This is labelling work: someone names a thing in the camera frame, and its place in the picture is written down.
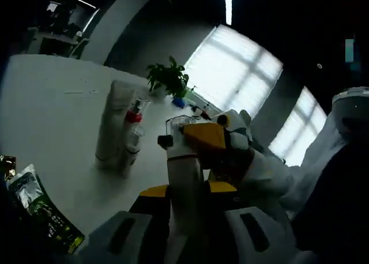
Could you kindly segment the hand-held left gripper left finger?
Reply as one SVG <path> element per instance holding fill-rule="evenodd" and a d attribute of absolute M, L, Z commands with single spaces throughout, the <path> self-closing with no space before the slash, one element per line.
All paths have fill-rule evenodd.
<path fill-rule="evenodd" d="M 162 262 L 170 232 L 168 185 L 140 192 L 128 211 L 97 227 L 83 248 L 84 262 Z"/>

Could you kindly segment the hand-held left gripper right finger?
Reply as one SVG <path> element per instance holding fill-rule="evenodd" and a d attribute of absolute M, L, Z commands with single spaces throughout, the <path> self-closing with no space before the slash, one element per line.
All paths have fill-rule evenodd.
<path fill-rule="evenodd" d="M 242 199 L 226 182 L 205 182 L 205 225 L 212 262 L 290 262 L 293 233 L 287 215 L 269 202 Z"/>

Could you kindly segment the person's right hand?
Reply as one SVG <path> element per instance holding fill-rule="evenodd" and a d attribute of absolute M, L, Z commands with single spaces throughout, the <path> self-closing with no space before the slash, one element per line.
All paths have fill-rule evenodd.
<path fill-rule="evenodd" d="M 208 169 L 208 179 L 237 187 L 245 177 L 255 156 L 252 148 L 203 150 L 198 153 L 201 168 Z"/>

